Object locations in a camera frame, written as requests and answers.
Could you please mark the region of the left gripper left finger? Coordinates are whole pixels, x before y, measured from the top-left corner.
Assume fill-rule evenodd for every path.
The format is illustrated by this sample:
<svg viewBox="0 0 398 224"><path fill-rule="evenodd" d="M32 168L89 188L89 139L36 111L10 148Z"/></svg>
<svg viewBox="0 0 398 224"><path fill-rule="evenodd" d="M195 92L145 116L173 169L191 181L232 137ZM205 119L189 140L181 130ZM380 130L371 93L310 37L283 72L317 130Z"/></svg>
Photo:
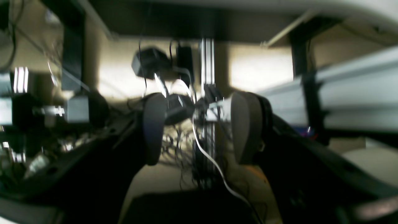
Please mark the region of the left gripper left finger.
<svg viewBox="0 0 398 224"><path fill-rule="evenodd" d="M94 140L1 193L1 223L117 223L134 176L159 161L167 104L147 95Z"/></svg>

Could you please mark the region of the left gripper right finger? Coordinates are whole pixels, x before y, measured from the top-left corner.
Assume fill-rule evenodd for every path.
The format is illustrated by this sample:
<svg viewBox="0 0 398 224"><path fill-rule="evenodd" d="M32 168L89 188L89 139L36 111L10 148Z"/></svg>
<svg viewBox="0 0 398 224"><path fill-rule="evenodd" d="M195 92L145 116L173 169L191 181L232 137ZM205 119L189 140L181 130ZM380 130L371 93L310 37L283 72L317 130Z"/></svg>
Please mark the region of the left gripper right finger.
<svg viewBox="0 0 398 224"><path fill-rule="evenodd" d="M397 223L397 187L301 136L266 98L234 92L230 116L236 161L260 167L283 223Z"/></svg>

